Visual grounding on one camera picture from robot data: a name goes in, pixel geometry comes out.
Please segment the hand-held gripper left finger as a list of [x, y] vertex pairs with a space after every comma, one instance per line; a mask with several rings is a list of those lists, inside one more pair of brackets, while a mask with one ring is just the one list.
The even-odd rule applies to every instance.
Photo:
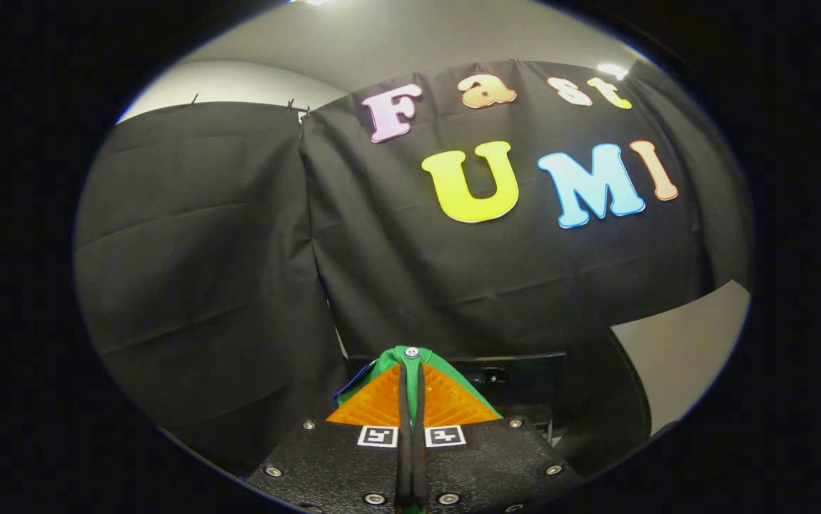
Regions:
[[406, 365], [394, 365], [328, 419], [306, 418], [246, 482], [300, 510], [411, 510], [406, 383]]

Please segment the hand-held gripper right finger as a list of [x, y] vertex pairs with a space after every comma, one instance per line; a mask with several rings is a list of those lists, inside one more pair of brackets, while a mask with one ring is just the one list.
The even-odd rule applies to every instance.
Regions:
[[502, 417], [430, 364], [418, 368], [413, 505], [423, 513], [534, 512], [584, 482], [527, 418]]

